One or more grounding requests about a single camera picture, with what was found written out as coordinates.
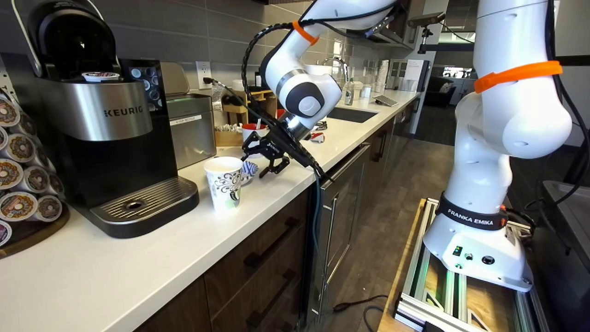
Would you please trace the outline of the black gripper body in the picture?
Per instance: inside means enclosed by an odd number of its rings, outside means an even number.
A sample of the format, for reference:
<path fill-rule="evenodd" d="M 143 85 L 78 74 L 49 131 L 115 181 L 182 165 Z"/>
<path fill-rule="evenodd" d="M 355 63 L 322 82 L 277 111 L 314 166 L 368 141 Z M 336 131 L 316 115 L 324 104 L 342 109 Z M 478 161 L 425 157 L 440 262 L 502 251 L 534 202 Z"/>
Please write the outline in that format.
<path fill-rule="evenodd" d="M 252 155 L 263 155 L 270 161 L 266 168 L 263 168 L 263 174 L 281 174 L 288 165 L 290 159 L 296 159 L 303 166 L 309 165 L 309 157 L 305 154 L 305 148 L 300 144 L 300 141 L 287 130 L 285 124 L 274 122 L 268 128 L 268 135 L 261 141 L 257 133 L 253 133 L 244 144 L 244 159 Z"/>

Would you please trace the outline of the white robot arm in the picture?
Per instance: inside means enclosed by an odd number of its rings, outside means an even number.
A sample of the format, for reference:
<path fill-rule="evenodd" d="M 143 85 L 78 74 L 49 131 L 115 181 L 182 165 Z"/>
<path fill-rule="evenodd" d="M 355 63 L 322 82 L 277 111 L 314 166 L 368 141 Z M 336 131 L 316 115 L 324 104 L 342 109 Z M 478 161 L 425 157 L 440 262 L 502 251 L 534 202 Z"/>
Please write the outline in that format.
<path fill-rule="evenodd" d="M 288 36 L 268 58 L 265 83 L 287 117 L 270 117 L 268 133 L 244 144 L 248 155 L 265 155 L 274 172 L 292 159 L 305 166 L 316 163 L 301 141 L 336 107 L 342 87 L 329 76 L 311 74 L 300 58 L 327 26 L 370 30 L 395 2 L 314 0 L 300 21 L 285 26 Z M 427 249 L 447 270 L 517 292 L 528 292 L 534 275 L 504 213 L 513 183 L 512 161 L 545 157 L 572 131 L 558 93 L 563 67 L 548 56 L 552 28 L 552 0 L 480 0 L 478 80 L 456 107 L 454 168 L 425 237 Z"/>

